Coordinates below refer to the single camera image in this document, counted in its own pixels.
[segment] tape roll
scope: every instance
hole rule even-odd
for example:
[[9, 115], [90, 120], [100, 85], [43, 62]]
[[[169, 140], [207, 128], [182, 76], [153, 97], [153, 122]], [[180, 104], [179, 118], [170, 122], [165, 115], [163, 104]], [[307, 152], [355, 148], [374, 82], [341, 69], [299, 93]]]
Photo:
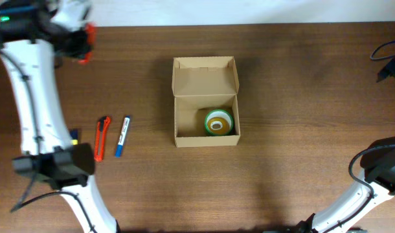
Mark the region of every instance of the tape roll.
[[232, 116], [222, 109], [211, 111], [205, 119], [206, 132], [213, 136], [228, 135], [234, 126]]

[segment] green light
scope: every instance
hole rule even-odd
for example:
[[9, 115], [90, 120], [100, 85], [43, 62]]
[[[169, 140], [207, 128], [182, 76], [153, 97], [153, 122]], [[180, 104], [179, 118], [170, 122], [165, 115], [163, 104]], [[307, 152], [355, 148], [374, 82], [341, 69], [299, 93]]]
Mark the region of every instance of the green light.
[[1, 22], [1, 23], [6, 22], [6, 21], [9, 21], [9, 20], [10, 20], [9, 16], [1, 16], [1, 17], [0, 17], [0, 22]]

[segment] marker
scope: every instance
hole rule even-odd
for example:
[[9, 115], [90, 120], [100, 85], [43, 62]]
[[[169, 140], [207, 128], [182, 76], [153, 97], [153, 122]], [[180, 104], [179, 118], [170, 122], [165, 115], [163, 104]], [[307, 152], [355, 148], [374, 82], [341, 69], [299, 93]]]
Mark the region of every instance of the marker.
[[118, 140], [117, 150], [115, 151], [115, 157], [116, 158], [120, 158], [121, 157], [122, 147], [124, 146], [124, 139], [126, 139], [126, 134], [127, 134], [127, 130], [128, 130], [129, 124], [130, 124], [130, 117], [126, 116], [124, 118], [124, 123], [122, 125], [120, 138]]

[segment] red utility knife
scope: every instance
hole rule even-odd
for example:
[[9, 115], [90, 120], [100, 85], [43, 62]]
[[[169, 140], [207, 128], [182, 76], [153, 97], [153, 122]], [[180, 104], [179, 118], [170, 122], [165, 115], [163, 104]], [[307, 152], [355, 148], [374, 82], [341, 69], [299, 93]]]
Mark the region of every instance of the red utility knife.
[[110, 117], [103, 116], [96, 124], [94, 160], [97, 162], [100, 162], [104, 159], [104, 145], [106, 142], [107, 129], [110, 123]]

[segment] cardboard box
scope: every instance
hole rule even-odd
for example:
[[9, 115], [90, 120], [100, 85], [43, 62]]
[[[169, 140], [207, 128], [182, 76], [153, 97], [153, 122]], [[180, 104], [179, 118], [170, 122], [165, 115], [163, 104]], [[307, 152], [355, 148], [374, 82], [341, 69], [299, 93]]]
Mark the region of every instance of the cardboard box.
[[[174, 138], [178, 148], [235, 146], [241, 137], [238, 100], [238, 73], [231, 57], [175, 58], [172, 89], [174, 95]], [[227, 136], [208, 136], [205, 117], [213, 109], [223, 109], [234, 119]]]

